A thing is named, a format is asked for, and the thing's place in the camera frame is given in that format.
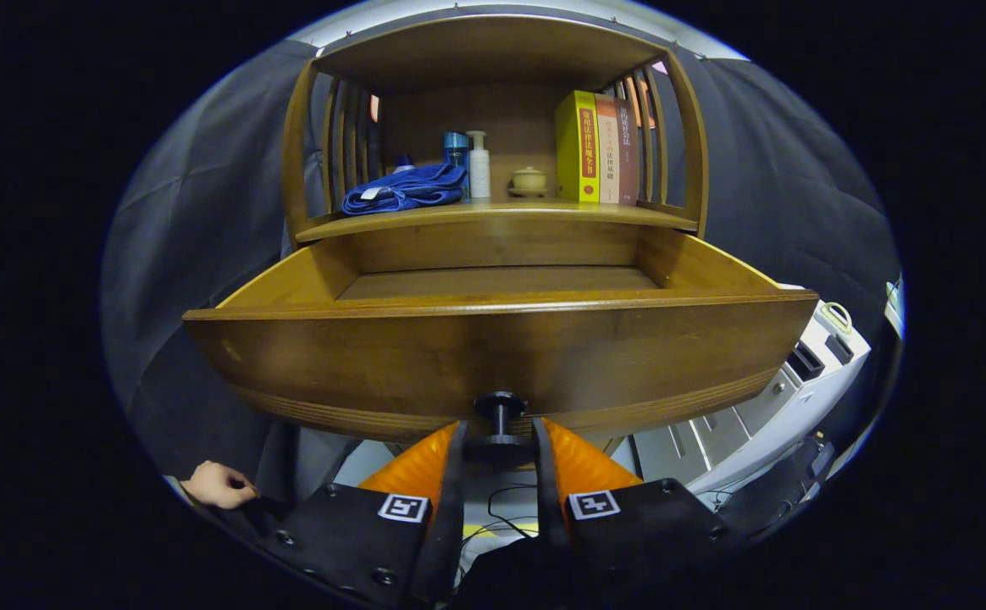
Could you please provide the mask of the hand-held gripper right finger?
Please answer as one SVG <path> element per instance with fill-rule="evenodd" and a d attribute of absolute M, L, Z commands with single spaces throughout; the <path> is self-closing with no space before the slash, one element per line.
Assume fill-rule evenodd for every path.
<path fill-rule="evenodd" d="M 542 587 L 564 607 L 641 607 L 711 573 L 732 530 L 675 479 L 644 482 L 566 426 L 533 421 Z"/>

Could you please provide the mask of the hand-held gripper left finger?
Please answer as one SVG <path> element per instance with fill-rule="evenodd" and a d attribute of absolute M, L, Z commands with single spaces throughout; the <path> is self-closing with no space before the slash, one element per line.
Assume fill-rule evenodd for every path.
<path fill-rule="evenodd" d="M 432 609 L 455 586 L 467 435 L 467 422 L 451 422 L 362 484 L 324 484 L 291 508 L 245 503 L 230 525 L 335 605 Z"/>

